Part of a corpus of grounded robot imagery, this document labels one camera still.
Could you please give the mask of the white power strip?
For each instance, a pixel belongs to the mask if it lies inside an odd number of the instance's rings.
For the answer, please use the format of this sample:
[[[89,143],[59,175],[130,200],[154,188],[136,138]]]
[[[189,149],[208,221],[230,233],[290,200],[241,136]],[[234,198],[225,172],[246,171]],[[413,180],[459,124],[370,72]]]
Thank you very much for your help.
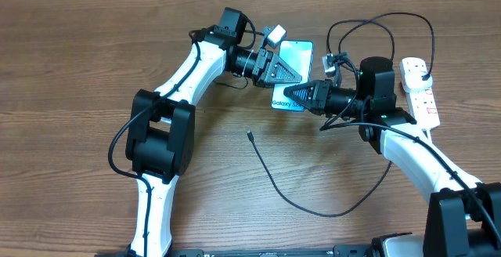
[[[425,71],[428,73],[424,60],[417,57],[406,57],[399,64],[402,75],[404,71]],[[424,130],[430,131],[440,125],[438,109],[434,100],[432,88],[419,92],[405,92],[410,114],[416,119],[417,124]]]

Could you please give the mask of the white charger plug adapter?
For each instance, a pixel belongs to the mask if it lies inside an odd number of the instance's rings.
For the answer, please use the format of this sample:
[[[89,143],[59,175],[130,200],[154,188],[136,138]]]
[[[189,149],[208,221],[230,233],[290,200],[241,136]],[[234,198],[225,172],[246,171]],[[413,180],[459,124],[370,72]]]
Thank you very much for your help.
[[[433,78],[425,71],[404,71],[402,86],[405,92],[419,92],[429,89],[433,85]]]

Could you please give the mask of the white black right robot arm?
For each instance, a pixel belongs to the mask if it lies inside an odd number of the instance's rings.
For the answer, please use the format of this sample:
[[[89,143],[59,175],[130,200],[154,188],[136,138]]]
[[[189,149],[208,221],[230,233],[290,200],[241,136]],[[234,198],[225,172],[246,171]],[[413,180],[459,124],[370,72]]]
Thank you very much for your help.
[[[393,63],[365,58],[358,88],[330,79],[284,89],[285,96],[317,115],[348,117],[361,138],[397,165],[426,198],[425,232],[393,233],[372,239],[366,256],[498,256],[500,185],[482,183],[448,159],[416,119],[396,105]]]

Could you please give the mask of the blue Galaxy smartphone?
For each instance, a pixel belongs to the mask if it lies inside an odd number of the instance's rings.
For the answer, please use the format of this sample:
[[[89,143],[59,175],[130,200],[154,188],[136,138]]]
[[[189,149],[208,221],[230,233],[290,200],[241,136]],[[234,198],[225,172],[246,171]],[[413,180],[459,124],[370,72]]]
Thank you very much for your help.
[[[283,41],[280,45],[279,57],[288,63],[302,77],[301,84],[309,81],[312,67],[314,44],[310,41]],[[305,108],[285,96],[283,91],[290,85],[275,85],[272,94],[271,108],[289,112],[303,112]]]

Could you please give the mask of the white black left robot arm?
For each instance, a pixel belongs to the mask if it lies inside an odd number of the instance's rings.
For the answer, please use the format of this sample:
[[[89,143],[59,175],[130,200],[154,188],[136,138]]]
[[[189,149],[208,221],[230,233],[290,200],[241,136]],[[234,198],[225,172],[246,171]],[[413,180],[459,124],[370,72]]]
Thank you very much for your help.
[[[127,256],[167,256],[175,186],[194,149],[196,104],[228,71],[257,87],[295,84],[302,76],[273,51],[242,46],[249,18],[225,8],[218,24],[191,33],[191,51],[174,75],[155,91],[139,90],[132,102],[125,155],[138,183],[135,236]]]

